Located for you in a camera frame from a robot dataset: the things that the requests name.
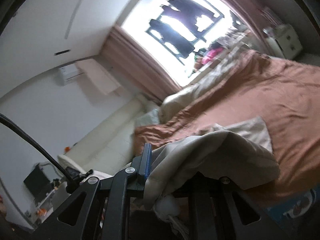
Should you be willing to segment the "white air conditioner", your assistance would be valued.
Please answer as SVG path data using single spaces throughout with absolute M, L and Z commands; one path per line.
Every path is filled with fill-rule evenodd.
M 74 63 L 59 68 L 59 75 L 63 85 L 67 85 L 83 73 Z

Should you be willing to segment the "glass jar on cabinet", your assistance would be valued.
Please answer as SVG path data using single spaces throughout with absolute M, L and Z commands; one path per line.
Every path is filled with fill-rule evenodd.
M 263 29 L 263 32 L 267 37 L 274 37 L 274 29 L 272 27 L 266 27 Z

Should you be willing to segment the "pink curtain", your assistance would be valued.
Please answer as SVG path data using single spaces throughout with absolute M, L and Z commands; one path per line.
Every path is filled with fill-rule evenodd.
M 263 29 L 269 26 L 261 14 L 261 5 L 256 0 L 221 0 L 234 12 L 259 41 L 259 48 L 266 54 L 272 55 L 272 49 L 265 40 Z
M 100 55 L 155 102 L 181 90 L 162 65 L 118 25 L 111 28 Z

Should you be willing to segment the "black monitor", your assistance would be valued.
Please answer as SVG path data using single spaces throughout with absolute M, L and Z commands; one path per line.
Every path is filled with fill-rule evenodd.
M 36 204 L 46 198 L 47 194 L 53 189 L 50 180 L 44 174 L 39 165 L 34 167 L 23 183 L 28 191 L 33 195 L 34 202 Z

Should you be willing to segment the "pink plush toy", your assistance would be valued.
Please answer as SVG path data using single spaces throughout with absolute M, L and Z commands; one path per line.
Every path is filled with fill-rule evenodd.
M 209 61 L 212 61 L 217 55 L 219 55 L 224 50 L 223 47 L 210 50 L 202 59 L 201 63 L 203 65 L 207 64 Z

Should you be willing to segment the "beige large garment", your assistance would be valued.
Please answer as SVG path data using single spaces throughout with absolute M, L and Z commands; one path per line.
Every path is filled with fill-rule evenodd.
M 213 179 L 229 177 L 242 190 L 279 178 L 280 167 L 262 117 L 227 127 L 215 124 L 202 135 L 153 150 L 144 207 L 151 209 L 160 196 L 173 193 L 196 172 Z

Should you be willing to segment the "white bedside cabinet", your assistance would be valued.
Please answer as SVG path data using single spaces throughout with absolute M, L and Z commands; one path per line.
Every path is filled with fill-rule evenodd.
M 302 50 L 303 46 L 294 28 L 289 24 L 274 29 L 274 36 L 266 39 L 276 57 L 292 60 Z

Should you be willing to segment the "brown bed blanket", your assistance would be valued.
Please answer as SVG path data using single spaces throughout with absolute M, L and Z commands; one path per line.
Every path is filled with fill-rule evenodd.
M 319 185 L 319 67 L 243 52 L 230 73 L 163 125 L 135 129 L 133 152 L 154 148 L 214 124 L 229 126 L 256 116 L 266 123 L 280 167 L 278 179 L 247 190 L 262 206 Z

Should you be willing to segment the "dark hanging clothes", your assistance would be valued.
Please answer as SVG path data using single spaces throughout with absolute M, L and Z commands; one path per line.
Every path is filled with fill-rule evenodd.
M 206 35 L 225 18 L 207 0 L 167 0 L 161 9 L 146 33 L 180 63 L 196 52 L 198 42 L 207 42 Z

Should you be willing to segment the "left pink curtain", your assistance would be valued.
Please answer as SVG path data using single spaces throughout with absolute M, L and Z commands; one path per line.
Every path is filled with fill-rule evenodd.
M 118 25 L 111 28 L 100 55 L 155 102 L 181 90 L 162 65 Z

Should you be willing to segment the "cream sofa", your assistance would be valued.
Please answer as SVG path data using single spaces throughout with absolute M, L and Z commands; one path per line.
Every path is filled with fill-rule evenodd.
M 115 111 L 78 141 L 67 153 L 58 155 L 64 168 L 85 173 L 91 169 L 116 174 L 132 161 L 135 120 L 146 113 L 148 101 L 138 95 Z

